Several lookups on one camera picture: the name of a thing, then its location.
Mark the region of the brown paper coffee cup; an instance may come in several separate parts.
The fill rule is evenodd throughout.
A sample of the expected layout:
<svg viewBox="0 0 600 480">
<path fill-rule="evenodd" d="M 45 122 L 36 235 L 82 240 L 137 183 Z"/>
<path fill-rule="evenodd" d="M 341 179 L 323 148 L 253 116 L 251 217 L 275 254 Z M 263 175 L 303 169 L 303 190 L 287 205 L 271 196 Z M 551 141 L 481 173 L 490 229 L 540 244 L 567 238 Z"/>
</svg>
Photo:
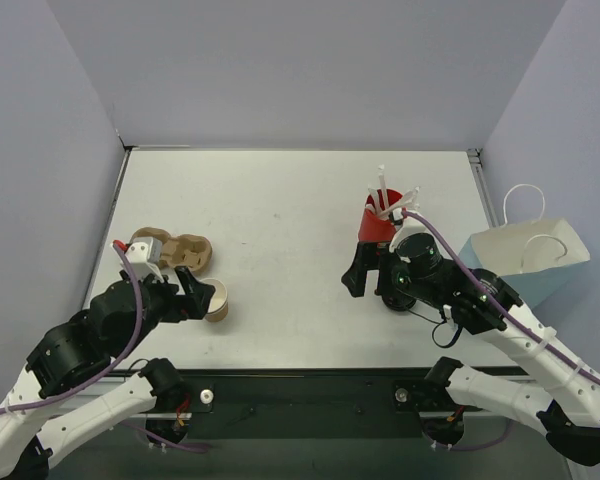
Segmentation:
<svg viewBox="0 0 600 480">
<path fill-rule="evenodd" d="M 203 282 L 215 288 L 205 320 L 210 323 L 220 322 L 226 318 L 229 311 L 228 290 L 218 279 L 206 278 Z"/>
</svg>

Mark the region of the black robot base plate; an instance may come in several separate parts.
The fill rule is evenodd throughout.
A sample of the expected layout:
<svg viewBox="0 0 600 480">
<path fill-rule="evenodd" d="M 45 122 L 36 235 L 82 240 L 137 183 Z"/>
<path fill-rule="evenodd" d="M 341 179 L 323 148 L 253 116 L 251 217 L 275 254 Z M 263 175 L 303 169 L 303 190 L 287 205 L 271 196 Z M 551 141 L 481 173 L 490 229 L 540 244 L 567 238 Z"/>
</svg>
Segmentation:
<svg viewBox="0 0 600 480">
<path fill-rule="evenodd" d="M 421 417 L 458 410 L 424 368 L 184 370 L 183 421 L 154 410 L 144 427 L 165 439 L 403 439 Z"/>
</svg>

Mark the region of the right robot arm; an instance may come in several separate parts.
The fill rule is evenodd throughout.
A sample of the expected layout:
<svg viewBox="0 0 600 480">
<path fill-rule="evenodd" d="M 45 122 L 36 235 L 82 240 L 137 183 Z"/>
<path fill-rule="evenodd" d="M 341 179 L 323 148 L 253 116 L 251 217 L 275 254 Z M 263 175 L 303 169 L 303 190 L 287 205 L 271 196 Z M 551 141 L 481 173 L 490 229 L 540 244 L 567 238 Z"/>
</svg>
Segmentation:
<svg viewBox="0 0 600 480">
<path fill-rule="evenodd" d="M 394 307 L 406 300 L 436 309 L 443 323 L 488 343 L 532 378 L 522 384 L 440 358 L 423 384 L 426 401 L 476 407 L 525 425 L 562 456 L 583 466 L 600 464 L 600 376 L 543 325 L 519 294 L 456 254 L 443 257 L 434 237 L 416 233 L 395 248 L 360 242 L 341 281 L 354 298 L 367 274 L 378 273 L 377 295 Z"/>
</svg>

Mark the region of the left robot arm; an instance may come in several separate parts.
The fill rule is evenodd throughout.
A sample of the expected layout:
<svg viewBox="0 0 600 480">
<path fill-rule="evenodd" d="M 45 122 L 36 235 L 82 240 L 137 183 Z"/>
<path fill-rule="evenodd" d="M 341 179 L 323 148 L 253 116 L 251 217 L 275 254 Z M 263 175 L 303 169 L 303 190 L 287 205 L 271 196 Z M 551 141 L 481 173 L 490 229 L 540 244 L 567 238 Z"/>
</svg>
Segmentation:
<svg viewBox="0 0 600 480">
<path fill-rule="evenodd" d="M 166 358 L 150 360 L 120 387 L 64 414 L 77 387 L 104 377 L 159 324 L 203 319 L 215 293 L 185 267 L 179 282 L 123 273 L 87 309 L 49 330 L 28 355 L 0 406 L 0 479 L 44 479 L 68 453 L 137 413 L 174 412 L 190 398 Z"/>
</svg>

